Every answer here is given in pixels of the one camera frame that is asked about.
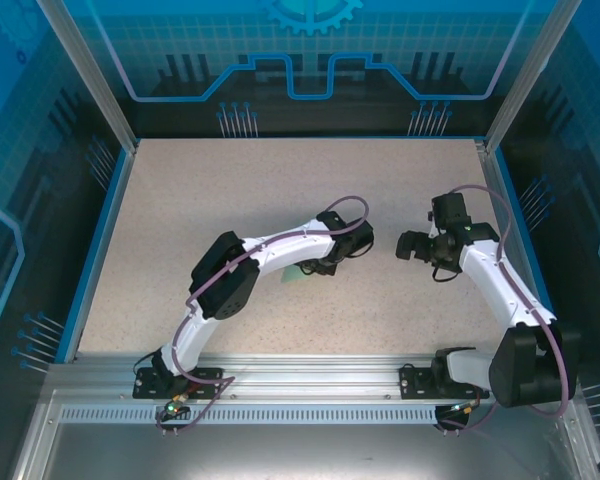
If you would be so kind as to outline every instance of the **enclosure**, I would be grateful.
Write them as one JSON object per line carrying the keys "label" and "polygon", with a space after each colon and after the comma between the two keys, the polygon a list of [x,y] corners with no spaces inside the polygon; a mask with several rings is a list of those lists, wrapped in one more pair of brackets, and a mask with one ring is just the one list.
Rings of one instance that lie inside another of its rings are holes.
{"label": "enclosure", "polygon": [[[464,184],[581,335],[560,418],[443,432],[461,398],[405,398],[405,365],[503,337],[468,275],[396,258]],[[236,380],[163,438],[133,367],[196,264],[346,195],[369,253],[259,279],[200,358]],[[0,2],[0,478],[169,475],[600,478],[600,0]]]}

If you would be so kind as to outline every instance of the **speckled tabletop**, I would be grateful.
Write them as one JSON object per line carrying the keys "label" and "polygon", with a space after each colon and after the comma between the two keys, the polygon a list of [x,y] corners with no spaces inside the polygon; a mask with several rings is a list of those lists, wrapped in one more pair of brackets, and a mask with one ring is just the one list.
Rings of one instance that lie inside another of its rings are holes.
{"label": "speckled tabletop", "polygon": [[[495,348],[500,332],[460,275],[437,284],[419,261],[396,259],[400,233],[428,231],[432,197],[484,184],[472,140],[143,140],[107,252],[81,352],[141,352],[170,340],[190,273],[221,233],[296,227],[348,194],[371,205],[375,246],[335,277],[288,283],[274,272],[207,344],[214,353],[433,353]],[[496,226],[489,197],[465,194],[474,221]],[[360,214],[348,202],[345,220]]]}

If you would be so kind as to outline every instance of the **metal base plate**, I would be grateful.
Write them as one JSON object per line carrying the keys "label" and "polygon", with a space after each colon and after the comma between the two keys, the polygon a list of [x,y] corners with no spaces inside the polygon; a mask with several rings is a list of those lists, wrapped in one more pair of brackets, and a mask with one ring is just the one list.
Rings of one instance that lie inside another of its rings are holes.
{"label": "metal base plate", "polygon": [[[400,396],[402,400],[437,400],[454,398],[458,400],[473,400],[476,398],[476,387],[458,383],[447,387],[451,396],[442,396],[436,387],[431,368],[418,368],[405,365],[398,370],[400,375]],[[481,399],[489,398],[489,392],[478,389]]]}
{"label": "metal base plate", "polygon": [[[196,368],[191,374],[194,377],[213,380],[222,378],[222,369]],[[192,400],[211,400],[216,394],[217,388],[217,385],[200,385],[197,390],[189,395],[189,398]],[[162,382],[160,382],[152,367],[138,369],[132,396],[135,399],[150,400],[168,400],[171,398],[171,395],[164,389]]]}

